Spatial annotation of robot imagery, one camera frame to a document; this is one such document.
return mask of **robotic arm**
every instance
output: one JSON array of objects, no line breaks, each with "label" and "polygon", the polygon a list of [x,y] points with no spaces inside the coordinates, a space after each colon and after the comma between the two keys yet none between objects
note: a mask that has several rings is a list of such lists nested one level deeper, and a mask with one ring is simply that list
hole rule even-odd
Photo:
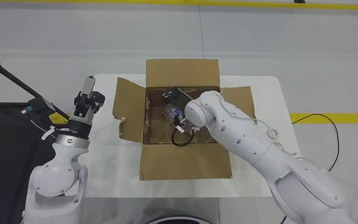
[{"label": "robotic arm", "polygon": [[[105,102],[102,94],[92,91],[94,85],[95,78],[87,77],[82,91],[74,99],[75,112],[66,128],[59,130],[52,145],[55,158],[32,171],[22,214],[24,223],[80,223],[88,169],[78,163],[78,157],[88,152],[93,115]],[[77,194],[65,196],[64,193],[77,181]]]},{"label": "robotic arm", "polygon": [[294,222],[353,224],[343,209],[345,200],[328,171],[288,155],[255,120],[225,102],[216,91],[204,92],[185,107],[186,119],[206,126],[211,136],[231,153],[249,162],[267,181],[279,208]]}]

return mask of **white table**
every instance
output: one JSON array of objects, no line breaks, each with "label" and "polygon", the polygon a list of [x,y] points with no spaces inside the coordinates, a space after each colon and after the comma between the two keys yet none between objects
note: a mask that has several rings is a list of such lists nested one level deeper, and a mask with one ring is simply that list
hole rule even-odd
[{"label": "white table", "polygon": [[[264,178],[251,165],[230,154],[232,179],[139,180],[140,143],[119,138],[119,121],[112,115],[117,77],[145,86],[142,74],[98,74],[95,91],[106,97],[95,115],[89,153],[79,157],[88,166],[87,197],[269,197]],[[220,76],[221,87],[251,86],[255,114],[280,133],[279,142],[288,152],[300,155],[280,83],[275,77]]]}]

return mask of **cardboard box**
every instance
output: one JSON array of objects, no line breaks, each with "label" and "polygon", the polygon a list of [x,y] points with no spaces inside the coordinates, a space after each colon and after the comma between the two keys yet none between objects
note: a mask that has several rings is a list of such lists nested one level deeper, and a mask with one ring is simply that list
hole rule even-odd
[{"label": "cardboard box", "polygon": [[[211,138],[204,127],[188,146],[171,143],[174,127],[163,117],[161,94],[180,87],[192,98],[210,90],[219,91],[217,60],[147,60],[146,87],[118,78],[113,116],[124,120],[120,138],[142,143],[140,180],[231,178],[229,153]],[[222,88],[227,102],[255,117],[250,87]],[[176,142],[190,136],[178,134]]]}]

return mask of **yellow tape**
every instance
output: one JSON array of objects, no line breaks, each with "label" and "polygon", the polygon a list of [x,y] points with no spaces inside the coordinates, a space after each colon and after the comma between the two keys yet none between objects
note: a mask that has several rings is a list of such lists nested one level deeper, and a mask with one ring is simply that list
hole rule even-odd
[{"label": "yellow tape", "polygon": [[[295,122],[307,115],[310,114],[290,114],[291,121]],[[323,114],[333,120],[336,124],[358,124],[358,114]],[[319,115],[310,116],[309,118],[306,118],[300,122],[297,122],[297,124],[330,124],[331,122]]]},{"label": "yellow tape", "polygon": [[61,116],[59,113],[54,113],[49,116],[50,120],[54,124],[67,124],[68,120]]},{"label": "yellow tape", "polygon": [[[308,116],[310,114],[304,114],[304,113],[291,113],[290,117],[291,117],[291,122],[295,122],[301,118],[304,118],[305,116]],[[333,120],[334,123],[336,124],[358,124],[358,114],[326,114],[324,113],[323,115],[331,118]],[[54,124],[67,124],[67,120],[59,115],[58,113],[54,113],[52,115],[49,116],[49,118],[51,119],[52,123]],[[330,124],[331,122],[323,117],[323,116],[319,116],[319,115],[315,115],[315,116],[310,116],[300,122],[297,122],[297,124]]]},{"label": "yellow tape", "polygon": [[320,10],[358,10],[358,4],[324,4],[294,2],[244,2],[220,0],[0,0],[0,2],[52,2],[52,3],[134,3],[134,4],[186,4],[203,6],[310,8]]}]

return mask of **black pole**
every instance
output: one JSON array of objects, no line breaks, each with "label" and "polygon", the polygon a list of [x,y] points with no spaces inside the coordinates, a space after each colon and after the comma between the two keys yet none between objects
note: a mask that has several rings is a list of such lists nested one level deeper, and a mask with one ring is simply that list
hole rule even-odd
[{"label": "black pole", "polygon": [[[16,78],[13,74],[11,74],[8,70],[4,69],[2,66],[0,66],[0,73],[3,74],[6,78],[11,80],[16,85],[20,86],[23,90],[25,90],[26,92],[28,92],[32,96],[34,96],[34,97],[41,96],[38,92],[36,92],[32,88],[30,88],[28,85],[23,83],[21,80]],[[58,109],[57,106],[55,106],[53,104],[52,104],[52,106],[55,108],[57,113],[59,113],[61,116],[63,116],[67,120],[69,120],[69,116],[66,113],[64,113],[62,110]]]}]

